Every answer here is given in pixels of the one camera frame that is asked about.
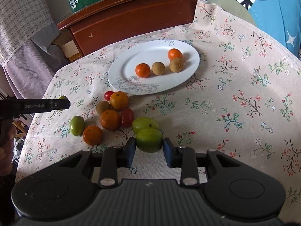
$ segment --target cherry tomato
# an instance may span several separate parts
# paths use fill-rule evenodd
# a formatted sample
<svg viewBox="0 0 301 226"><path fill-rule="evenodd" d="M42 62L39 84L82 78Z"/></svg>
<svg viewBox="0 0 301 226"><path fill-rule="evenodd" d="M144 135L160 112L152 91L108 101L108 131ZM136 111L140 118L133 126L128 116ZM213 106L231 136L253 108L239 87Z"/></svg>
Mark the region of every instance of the cherry tomato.
<svg viewBox="0 0 301 226"><path fill-rule="evenodd" d="M104 99L105 99L106 101L110 101L110 97L111 97L111 95L112 95L113 93L114 93L113 91L108 91L108 92L106 92L106 93L104 94Z"/></svg>
<svg viewBox="0 0 301 226"><path fill-rule="evenodd" d="M131 124L134 120L134 112L127 108L121 112L121 125L123 127L131 127Z"/></svg>

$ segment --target orange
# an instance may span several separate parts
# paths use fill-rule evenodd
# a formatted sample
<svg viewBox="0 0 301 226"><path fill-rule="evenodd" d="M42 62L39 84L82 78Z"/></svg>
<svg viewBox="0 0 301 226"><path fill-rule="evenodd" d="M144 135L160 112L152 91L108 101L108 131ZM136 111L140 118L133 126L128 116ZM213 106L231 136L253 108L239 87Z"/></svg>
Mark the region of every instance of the orange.
<svg viewBox="0 0 301 226"><path fill-rule="evenodd" d="M89 126L82 133L82 138L88 145L98 145L102 142L102 130L98 126Z"/></svg>
<svg viewBox="0 0 301 226"><path fill-rule="evenodd" d="M148 64L141 63L136 66L135 72L137 76L147 78L151 73L151 68Z"/></svg>
<svg viewBox="0 0 301 226"><path fill-rule="evenodd" d="M101 114L100 124L107 130L115 130L120 126L120 116L115 110L107 110Z"/></svg>
<svg viewBox="0 0 301 226"><path fill-rule="evenodd" d="M180 59L182 59L183 58L183 54L181 53L180 50L173 48L173 49L171 49L171 50L168 51L168 58L170 60L172 60L174 58L180 58Z"/></svg>
<svg viewBox="0 0 301 226"><path fill-rule="evenodd" d="M110 104L116 111L122 111L128 107L129 98L124 92L115 92L110 97Z"/></svg>

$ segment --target wooden drawer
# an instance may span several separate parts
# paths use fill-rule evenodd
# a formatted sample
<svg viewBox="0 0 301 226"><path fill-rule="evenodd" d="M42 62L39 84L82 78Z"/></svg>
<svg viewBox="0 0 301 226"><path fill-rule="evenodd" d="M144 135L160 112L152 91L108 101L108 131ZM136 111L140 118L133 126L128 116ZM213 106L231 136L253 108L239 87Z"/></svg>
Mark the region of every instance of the wooden drawer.
<svg viewBox="0 0 301 226"><path fill-rule="evenodd" d="M196 4L197 0L104 0L58 26L70 28L85 56L132 36L190 23Z"/></svg>

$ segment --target table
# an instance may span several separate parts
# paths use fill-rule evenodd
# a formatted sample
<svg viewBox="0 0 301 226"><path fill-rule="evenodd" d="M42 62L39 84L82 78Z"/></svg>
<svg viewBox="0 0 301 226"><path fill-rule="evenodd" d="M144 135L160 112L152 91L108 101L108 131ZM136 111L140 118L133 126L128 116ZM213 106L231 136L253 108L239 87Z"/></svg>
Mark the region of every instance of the table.
<svg viewBox="0 0 301 226"><path fill-rule="evenodd" d="M106 46L57 72L44 98L66 95L69 110L36 114L20 157L17 181L82 149L103 152L124 145L131 128L103 131L103 142L88 147L70 133L69 122L83 116L99 125L95 111L103 94L112 90L107 72L114 59L140 43L174 40L193 45L201 63L182 85L154 95L130 96L135 117L149 116L160 124L175 146L207 149L236 158L284 186L284 221L301 221L301 102L300 61L273 38L214 4L198 0L192 24L155 31ZM206 181L204 170L200 180ZM163 151L137 150L132 167L118 170L119 179L180 178L169 169Z"/></svg>

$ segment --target hand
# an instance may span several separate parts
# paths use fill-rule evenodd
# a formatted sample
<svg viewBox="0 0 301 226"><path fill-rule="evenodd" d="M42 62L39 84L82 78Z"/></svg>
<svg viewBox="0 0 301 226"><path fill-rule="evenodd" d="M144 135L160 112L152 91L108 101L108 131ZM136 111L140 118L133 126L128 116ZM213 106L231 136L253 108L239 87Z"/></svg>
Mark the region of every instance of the hand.
<svg viewBox="0 0 301 226"><path fill-rule="evenodd" d="M10 174L13 164L14 137L17 130L14 125L11 125L7 131L8 140L0 147L0 176Z"/></svg>

